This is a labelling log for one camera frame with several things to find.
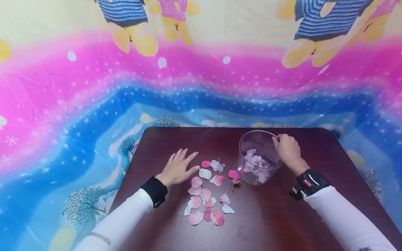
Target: clear glass vase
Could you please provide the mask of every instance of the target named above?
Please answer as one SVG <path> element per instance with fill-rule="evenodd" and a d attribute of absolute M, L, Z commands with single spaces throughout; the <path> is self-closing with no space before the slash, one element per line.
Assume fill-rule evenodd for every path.
<path fill-rule="evenodd" d="M 276 135 L 262 130 L 250 131 L 241 137 L 238 171 L 245 182 L 262 185 L 283 165 L 272 137 Z"/>

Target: pink petal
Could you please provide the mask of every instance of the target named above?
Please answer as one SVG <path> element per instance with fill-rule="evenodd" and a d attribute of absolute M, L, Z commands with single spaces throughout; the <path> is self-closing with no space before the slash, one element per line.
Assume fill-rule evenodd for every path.
<path fill-rule="evenodd" d="M 240 175 L 238 172 L 236 172 L 235 170 L 230 170 L 229 171 L 229 178 L 231 178 L 232 180 L 239 180 L 240 179 Z"/>
<path fill-rule="evenodd" d="M 207 203 L 207 201 L 211 197 L 211 191 L 209 191 L 208 189 L 201 189 L 200 196 L 202 204 L 205 205 L 205 203 Z"/>
<path fill-rule="evenodd" d="M 210 198 L 207 203 L 205 203 L 205 208 L 212 208 L 216 203 L 215 197 Z"/>
<path fill-rule="evenodd" d="M 190 189 L 188 189 L 187 192 L 189 192 L 189 194 L 191 194 L 191 195 L 198 196 L 198 195 L 200 195 L 200 192 L 201 192 L 201 186 L 199 186 L 197 188 L 190 187 Z"/>
<path fill-rule="evenodd" d="M 204 219 L 203 213 L 200 211 L 197 212 L 191 212 L 189 215 L 189 220 L 191 225 L 198 225 L 201 223 L 201 221 Z"/>
<path fill-rule="evenodd" d="M 204 160 L 204 161 L 202 162 L 201 166 L 202 166 L 203 168 L 208 168 L 210 164 L 211 164 L 211 163 L 210 163 L 209 161 Z"/>
<path fill-rule="evenodd" d="M 198 196 L 192 196 L 191 201 L 193 202 L 193 209 L 197 209 L 201 206 L 201 198 Z"/>
<path fill-rule="evenodd" d="M 219 199 L 224 205 L 230 205 L 230 199 L 228 197 L 228 192 L 224 193 L 221 198 Z"/>
<path fill-rule="evenodd" d="M 220 175 L 215 175 L 209 182 L 214 183 L 217 186 L 221 186 L 225 181 L 225 178 Z"/>
<path fill-rule="evenodd" d="M 204 210 L 204 220 L 206 221 L 211 221 L 211 209 L 205 209 Z"/>
<path fill-rule="evenodd" d="M 199 186 L 202 185 L 202 179 L 198 176 L 195 176 L 192 180 L 191 180 L 191 186 L 194 188 L 197 188 Z"/>
<path fill-rule="evenodd" d="M 212 222 L 217 226 L 221 226 L 225 222 L 223 213 L 218 210 L 212 210 L 211 219 L 212 219 Z"/>

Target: right hand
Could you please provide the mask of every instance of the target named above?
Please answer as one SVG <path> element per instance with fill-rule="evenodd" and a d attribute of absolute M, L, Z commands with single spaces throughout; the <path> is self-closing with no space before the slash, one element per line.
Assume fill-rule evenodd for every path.
<path fill-rule="evenodd" d="M 304 173 L 310 167 L 300 156 L 300 146 L 295 138 L 287 134 L 279 134 L 272 137 L 275 150 L 281 160 L 293 171 L 296 176 Z"/>

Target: black wrist strap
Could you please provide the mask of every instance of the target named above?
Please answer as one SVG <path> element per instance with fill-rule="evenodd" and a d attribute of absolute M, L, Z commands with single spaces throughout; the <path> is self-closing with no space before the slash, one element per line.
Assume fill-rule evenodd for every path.
<path fill-rule="evenodd" d="M 152 176 L 144 185 L 141 186 L 145 192 L 151 197 L 154 208 L 159 207 L 165 202 L 165 196 L 168 194 L 168 188 Z"/>
<path fill-rule="evenodd" d="M 327 187 L 332 186 L 332 184 L 319 172 L 308 169 L 301 175 L 296 177 L 297 184 L 292 187 L 289 195 L 294 200 L 300 200 L 303 197 L 310 196 L 317 191 Z"/>

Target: wooden table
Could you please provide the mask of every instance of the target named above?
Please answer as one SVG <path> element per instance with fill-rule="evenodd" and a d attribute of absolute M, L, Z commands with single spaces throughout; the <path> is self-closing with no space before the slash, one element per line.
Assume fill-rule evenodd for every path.
<path fill-rule="evenodd" d="M 134 194 L 152 175 L 160 173 L 170 155 L 179 148 L 198 151 L 190 163 L 220 159 L 226 164 L 221 187 L 204 180 L 222 210 L 220 196 L 231 187 L 228 171 L 237 168 L 240 137 L 250 128 L 157 128 L 144 132 L 112 210 Z M 299 142 L 301 156 L 311 168 L 321 172 L 337 190 L 362 211 L 398 249 L 402 237 L 375 198 L 334 135 L 325 129 L 262 129 L 274 134 L 287 133 Z M 295 176 L 281 167 L 262 186 L 242 182 L 229 193 L 235 214 L 226 214 L 218 227 L 203 221 L 197 226 L 183 216 L 190 195 L 191 178 L 169 189 L 166 202 L 145 216 L 121 250 L 204 251 L 204 250 L 343 250 L 320 216 L 304 201 L 295 202 L 288 191 Z"/>

